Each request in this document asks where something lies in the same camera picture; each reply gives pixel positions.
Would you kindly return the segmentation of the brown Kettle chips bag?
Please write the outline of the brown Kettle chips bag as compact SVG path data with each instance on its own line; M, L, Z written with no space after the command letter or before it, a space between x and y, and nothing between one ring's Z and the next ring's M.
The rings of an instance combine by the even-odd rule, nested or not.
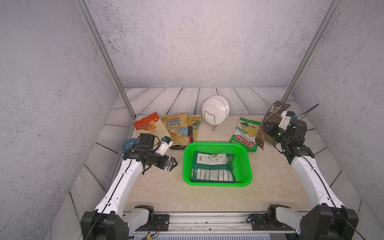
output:
M284 104L282 102L276 101L273 103L270 107L270 109L267 111L265 117L262 120L262 123L259 126L259 130L257 132L257 135L255 137L255 142L262 150L264 149L265 145L265 131L263 129L264 123L280 123L282 120L282 113L283 111L286 111L291 105L290 104Z

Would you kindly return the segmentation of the green Chulo cassava chips bag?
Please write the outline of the green Chulo cassava chips bag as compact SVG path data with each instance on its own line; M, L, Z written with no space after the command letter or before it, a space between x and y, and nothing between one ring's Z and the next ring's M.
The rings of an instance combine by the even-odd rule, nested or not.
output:
M258 149L256 135L261 122L240 118L230 143L242 145L248 152L255 153Z

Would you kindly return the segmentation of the dark green chips bag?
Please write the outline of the dark green chips bag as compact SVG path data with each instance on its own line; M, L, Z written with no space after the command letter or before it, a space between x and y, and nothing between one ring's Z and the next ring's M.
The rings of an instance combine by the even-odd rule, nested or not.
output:
M233 154L211 154L195 152L191 181L212 183L234 183Z

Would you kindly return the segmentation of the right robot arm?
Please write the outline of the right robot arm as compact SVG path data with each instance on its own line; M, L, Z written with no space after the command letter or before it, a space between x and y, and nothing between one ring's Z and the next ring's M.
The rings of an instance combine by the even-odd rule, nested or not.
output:
M282 205L270 205L267 224L270 228L290 227L304 240L350 240L357 233L359 217L337 198L321 174L311 149L305 146L307 124L287 117L281 124L266 122L264 132L279 143L282 154L298 173L312 209L301 214Z

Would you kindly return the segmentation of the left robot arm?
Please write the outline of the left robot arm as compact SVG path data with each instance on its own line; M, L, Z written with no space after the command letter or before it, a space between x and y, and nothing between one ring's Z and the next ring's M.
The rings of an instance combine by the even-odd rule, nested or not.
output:
M95 209L81 218L85 240L129 240L137 230L150 233L156 227L155 232L160 231L152 206L138 205L127 215L123 211L139 175L153 166L170 172L178 165L174 157L165 154L172 144L170 137L142 133L132 144L123 145L120 169L109 190Z

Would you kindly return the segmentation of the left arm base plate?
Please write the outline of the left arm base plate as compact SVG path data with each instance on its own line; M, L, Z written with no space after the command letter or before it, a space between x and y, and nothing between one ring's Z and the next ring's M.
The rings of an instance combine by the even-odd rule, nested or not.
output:
M169 230L170 215L168 214L155 214L150 216L149 221L140 228L137 232L167 232Z

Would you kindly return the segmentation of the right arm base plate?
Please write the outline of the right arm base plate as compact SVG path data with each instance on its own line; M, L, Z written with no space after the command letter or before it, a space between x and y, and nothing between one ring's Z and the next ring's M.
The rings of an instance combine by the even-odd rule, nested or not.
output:
M277 223L269 214L251 214L247 217L246 222L251 224L253 231L280 231L281 224Z

